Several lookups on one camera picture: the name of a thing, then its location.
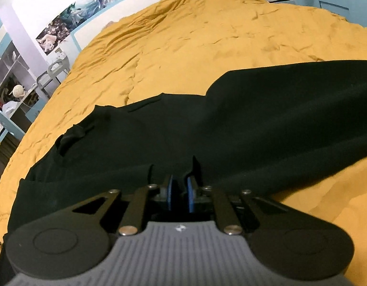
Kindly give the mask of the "black garment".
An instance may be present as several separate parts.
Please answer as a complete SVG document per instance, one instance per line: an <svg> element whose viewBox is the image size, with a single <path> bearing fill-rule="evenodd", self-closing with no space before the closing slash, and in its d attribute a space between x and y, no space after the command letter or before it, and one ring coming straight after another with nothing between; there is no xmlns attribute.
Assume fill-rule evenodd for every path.
<svg viewBox="0 0 367 286"><path fill-rule="evenodd" d="M367 61L233 70L203 96L96 106L21 179L8 231L167 175L271 195L367 156Z"/></svg>

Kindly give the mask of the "yellow bed sheet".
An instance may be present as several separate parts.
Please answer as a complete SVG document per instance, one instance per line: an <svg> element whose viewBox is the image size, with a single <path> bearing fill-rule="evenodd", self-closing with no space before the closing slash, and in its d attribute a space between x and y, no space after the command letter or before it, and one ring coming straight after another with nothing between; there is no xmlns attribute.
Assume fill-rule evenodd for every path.
<svg viewBox="0 0 367 286"><path fill-rule="evenodd" d="M367 28L319 8L264 0L162 0L102 30L27 131L0 179L0 238L19 183L96 106L160 94L203 96L233 70L367 61ZM264 196L336 223L353 238L347 277L367 284L367 156L317 181Z"/></svg>

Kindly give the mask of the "white desk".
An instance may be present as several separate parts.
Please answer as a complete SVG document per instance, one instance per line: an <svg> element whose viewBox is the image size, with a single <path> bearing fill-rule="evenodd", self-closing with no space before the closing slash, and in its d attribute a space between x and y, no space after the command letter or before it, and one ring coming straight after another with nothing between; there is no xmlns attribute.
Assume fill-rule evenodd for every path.
<svg viewBox="0 0 367 286"><path fill-rule="evenodd" d="M46 102L52 96L48 93L46 87L52 83L60 85L61 81L58 79L58 76L61 73L68 74L69 71L70 68L62 66L60 61L51 64L50 68L35 80L33 86L27 92L24 91L21 85L13 88L12 95L15 98L21 99L18 101L11 100L3 104L1 111L26 133L35 118L40 114ZM7 134L4 138L0 138L0 148L3 147L6 139L13 138L10 134Z"/></svg>

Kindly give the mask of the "white blue headboard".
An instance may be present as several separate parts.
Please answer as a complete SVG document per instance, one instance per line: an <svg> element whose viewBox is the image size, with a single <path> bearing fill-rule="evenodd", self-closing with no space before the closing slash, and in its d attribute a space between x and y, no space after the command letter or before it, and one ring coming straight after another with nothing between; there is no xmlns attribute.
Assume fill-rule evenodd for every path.
<svg viewBox="0 0 367 286"><path fill-rule="evenodd" d="M71 33L74 45L80 52L109 22L119 21L159 1L161 0L117 0L111 3Z"/></svg>

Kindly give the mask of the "white shelf unit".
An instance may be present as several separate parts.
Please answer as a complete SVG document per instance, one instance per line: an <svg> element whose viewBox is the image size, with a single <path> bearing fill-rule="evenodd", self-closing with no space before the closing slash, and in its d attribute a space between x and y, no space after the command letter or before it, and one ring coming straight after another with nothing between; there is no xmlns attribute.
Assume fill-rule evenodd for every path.
<svg viewBox="0 0 367 286"><path fill-rule="evenodd" d="M11 36L0 18L0 102L18 101L12 90L21 85L27 92L34 84L30 68L16 48Z"/></svg>

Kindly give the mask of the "anime poster strip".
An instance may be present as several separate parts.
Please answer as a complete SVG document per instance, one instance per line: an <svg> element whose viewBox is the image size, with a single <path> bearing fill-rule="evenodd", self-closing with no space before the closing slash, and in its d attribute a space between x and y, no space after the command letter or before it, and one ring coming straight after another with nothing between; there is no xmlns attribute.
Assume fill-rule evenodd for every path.
<svg viewBox="0 0 367 286"><path fill-rule="evenodd" d="M117 0L78 0L57 15L36 37L42 51L48 55L76 28Z"/></svg>

